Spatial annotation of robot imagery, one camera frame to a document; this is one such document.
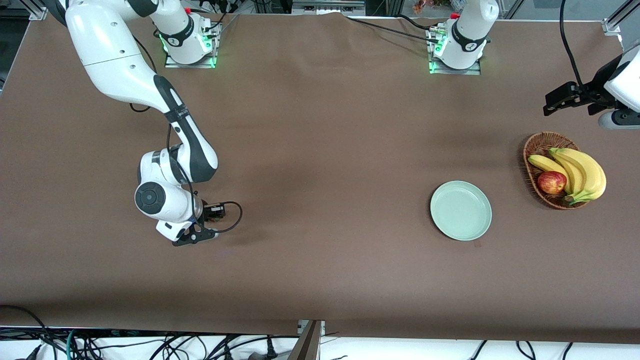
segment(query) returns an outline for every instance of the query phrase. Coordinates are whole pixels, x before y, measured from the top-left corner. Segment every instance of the light green plate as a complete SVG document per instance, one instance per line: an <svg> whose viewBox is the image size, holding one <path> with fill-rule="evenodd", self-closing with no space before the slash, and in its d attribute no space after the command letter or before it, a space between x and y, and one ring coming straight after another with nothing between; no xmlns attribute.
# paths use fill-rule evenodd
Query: light green plate
<svg viewBox="0 0 640 360"><path fill-rule="evenodd" d="M491 204L475 185L449 181L433 193L431 217L448 237L461 241L475 240L491 225Z"/></svg>

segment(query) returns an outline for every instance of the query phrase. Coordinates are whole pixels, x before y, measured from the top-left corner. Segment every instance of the apple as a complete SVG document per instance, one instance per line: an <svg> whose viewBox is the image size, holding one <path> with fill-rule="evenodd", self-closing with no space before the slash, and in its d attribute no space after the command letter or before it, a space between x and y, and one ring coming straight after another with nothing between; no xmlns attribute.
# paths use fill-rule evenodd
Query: apple
<svg viewBox="0 0 640 360"><path fill-rule="evenodd" d="M566 186L566 176L557 171L543 172L538 176L538 187L545 193L555 195L561 193Z"/></svg>

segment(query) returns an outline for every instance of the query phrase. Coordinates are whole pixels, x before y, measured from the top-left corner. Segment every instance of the wicker basket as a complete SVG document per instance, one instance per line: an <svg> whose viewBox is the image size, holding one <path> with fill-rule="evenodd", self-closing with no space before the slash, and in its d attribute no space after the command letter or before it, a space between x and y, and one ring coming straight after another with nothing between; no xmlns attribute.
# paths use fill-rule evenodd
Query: wicker basket
<svg viewBox="0 0 640 360"><path fill-rule="evenodd" d="M580 151L578 146L573 141L569 140L568 138L558 133L551 133L551 132L545 131L542 133L531 135L529 139L527 139L527 142L525 142L524 149L522 151L524 169L526 171L527 177L529 178L529 181L527 182L529 190L532 193L535 193L536 196L540 198L544 204L554 209L558 209L558 210L579 209L585 206L587 203L578 202L577 204L569 205L566 201L564 201L564 197L566 196L564 192L557 195L551 195L543 192L538 188L538 182L536 180L538 179L538 176L540 176L540 174L542 174L544 171L531 165L527 161L527 159L529 158L529 156L533 154L546 156L552 159L551 155L549 154L549 149L552 147L557 147L560 149L567 147L569 149Z"/></svg>

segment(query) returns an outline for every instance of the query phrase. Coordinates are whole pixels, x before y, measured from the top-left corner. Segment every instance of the bunch of bananas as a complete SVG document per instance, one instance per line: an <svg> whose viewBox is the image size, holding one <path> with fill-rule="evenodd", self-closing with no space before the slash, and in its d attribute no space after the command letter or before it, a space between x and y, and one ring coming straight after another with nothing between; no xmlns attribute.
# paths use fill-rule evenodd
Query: bunch of bananas
<svg viewBox="0 0 640 360"><path fill-rule="evenodd" d="M549 154L557 161L542 155L529 156L529 162L544 171L557 171L567 179L564 198L569 205L589 202L602 196L607 177L600 164L591 156L573 149L552 147Z"/></svg>

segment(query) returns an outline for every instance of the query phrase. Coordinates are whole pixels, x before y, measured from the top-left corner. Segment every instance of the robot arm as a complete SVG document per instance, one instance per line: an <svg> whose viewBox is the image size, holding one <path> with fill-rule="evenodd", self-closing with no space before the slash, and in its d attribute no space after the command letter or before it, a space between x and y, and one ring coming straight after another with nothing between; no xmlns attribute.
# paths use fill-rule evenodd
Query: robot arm
<svg viewBox="0 0 640 360"><path fill-rule="evenodd" d="M448 67L467 69L482 57L486 36L498 19L495 0L469 0L459 19L445 22L446 41L434 53Z"/></svg>
<svg viewBox="0 0 640 360"><path fill-rule="evenodd" d="M598 120L602 127L640 129L640 43L598 69L584 92L573 81L556 88L545 97L545 116L588 105L589 115L607 110Z"/></svg>
<svg viewBox="0 0 640 360"><path fill-rule="evenodd" d="M142 157L135 193L138 209L158 220L156 229L175 245L204 212L202 200L182 185L210 180L218 158L171 83L144 61L125 21L150 16L173 59L193 63L211 51L202 41L210 20L187 14L179 0L160 4L157 0L75 0L66 9L63 3L49 9L64 20L98 90L119 101L159 110L182 140ZM207 231L207 235L213 238L217 233Z"/></svg>

